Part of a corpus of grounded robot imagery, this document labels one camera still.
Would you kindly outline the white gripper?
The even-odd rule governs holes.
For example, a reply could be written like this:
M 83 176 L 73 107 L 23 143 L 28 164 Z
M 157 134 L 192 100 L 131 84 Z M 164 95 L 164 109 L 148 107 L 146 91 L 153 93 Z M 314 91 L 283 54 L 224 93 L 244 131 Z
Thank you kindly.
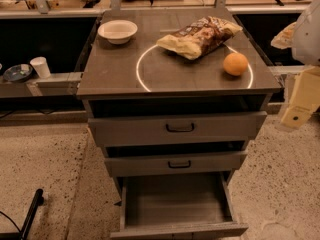
M 293 22 L 271 41 L 278 49 L 292 47 L 292 56 L 306 66 L 295 76 L 293 90 L 280 123 L 299 129 L 320 107 L 320 0 L 313 0 Z

